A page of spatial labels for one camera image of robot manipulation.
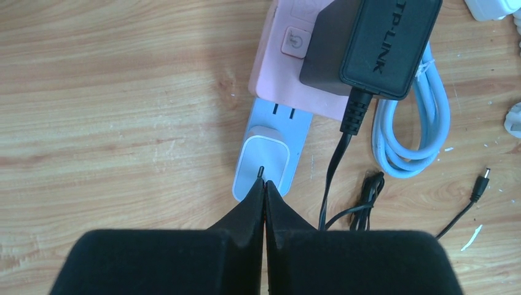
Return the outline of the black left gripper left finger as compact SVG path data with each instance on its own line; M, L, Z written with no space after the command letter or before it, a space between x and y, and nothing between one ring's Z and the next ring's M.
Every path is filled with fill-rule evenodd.
M259 294L264 181L204 230L100 229L81 236L52 294Z

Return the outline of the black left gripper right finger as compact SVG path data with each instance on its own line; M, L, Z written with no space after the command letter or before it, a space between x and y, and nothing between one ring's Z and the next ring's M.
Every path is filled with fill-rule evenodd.
M461 294L439 242L411 230L321 231L264 189L270 294Z

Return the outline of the pink cube socket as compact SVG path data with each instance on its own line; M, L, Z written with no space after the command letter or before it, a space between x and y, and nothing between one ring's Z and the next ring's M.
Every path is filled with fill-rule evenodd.
M316 18L329 1L272 1L259 41L248 89L272 103L341 120L347 96L301 83L299 76Z

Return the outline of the white colourful power strip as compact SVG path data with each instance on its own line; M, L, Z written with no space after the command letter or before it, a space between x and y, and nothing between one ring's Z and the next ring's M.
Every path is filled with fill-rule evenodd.
M464 2L478 22L502 20L520 9L520 0L465 0Z

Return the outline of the small white charger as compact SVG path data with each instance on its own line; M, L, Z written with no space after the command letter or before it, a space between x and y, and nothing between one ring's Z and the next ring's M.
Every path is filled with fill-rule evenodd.
M246 134L232 186L234 198L244 200L257 179L260 167L262 178L273 181L281 196L289 192L290 150L282 134L273 128L253 126Z

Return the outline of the light blue power strip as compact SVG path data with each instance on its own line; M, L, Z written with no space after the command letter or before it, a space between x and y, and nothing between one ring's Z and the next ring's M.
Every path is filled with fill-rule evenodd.
M273 181L281 196L291 188L313 114L254 99L237 161L232 195L241 202L255 182Z

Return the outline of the small black power adapter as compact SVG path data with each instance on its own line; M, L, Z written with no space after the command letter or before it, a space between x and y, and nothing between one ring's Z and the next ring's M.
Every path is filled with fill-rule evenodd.
M352 88L403 100L442 1L332 1L316 18L299 80L336 95Z

